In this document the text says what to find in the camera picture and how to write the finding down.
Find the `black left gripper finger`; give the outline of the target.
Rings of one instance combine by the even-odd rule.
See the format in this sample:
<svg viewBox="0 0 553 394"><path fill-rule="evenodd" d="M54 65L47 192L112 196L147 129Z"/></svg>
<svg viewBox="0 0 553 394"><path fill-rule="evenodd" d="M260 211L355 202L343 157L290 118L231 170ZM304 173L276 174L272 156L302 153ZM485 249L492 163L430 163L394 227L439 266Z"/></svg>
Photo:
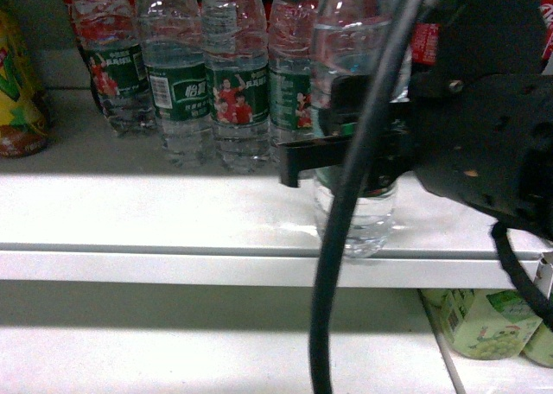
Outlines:
<svg viewBox="0 0 553 394"><path fill-rule="evenodd" d="M331 136L280 143L277 155L280 182L286 187L299 187L301 172L341 165L353 143L353 136ZM365 176L367 187L389 187L409 171L409 144L403 135L383 135L370 170Z"/></svg>

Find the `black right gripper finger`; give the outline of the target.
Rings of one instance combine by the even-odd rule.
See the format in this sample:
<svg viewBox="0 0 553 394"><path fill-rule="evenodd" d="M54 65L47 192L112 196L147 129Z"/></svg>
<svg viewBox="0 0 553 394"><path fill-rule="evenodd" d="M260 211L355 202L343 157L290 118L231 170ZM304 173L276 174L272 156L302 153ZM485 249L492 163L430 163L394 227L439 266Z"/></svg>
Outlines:
<svg viewBox="0 0 553 394"><path fill-rule="evenodd" d="M408 134L409 101L392 98L385 103L381 98L369 104L373 92L373 77L369 74L337 77L330 85L327 102L318 111L318 134L320 136L349 136L355 131L366 111L371 121L379 120L383 134Z"/></svg>

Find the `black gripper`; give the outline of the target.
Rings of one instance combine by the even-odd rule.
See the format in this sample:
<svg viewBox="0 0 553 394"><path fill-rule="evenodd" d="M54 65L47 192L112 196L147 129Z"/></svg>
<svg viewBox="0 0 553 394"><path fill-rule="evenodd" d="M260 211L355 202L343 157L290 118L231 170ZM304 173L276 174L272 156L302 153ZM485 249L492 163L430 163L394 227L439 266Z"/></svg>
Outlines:
<svg viewBox="0 0 553 394"><path fill-rule="evenodd" d="M410 84L414 171L438 196L552 235L552 78L540 0L425 0L435 63Z"/></svg>

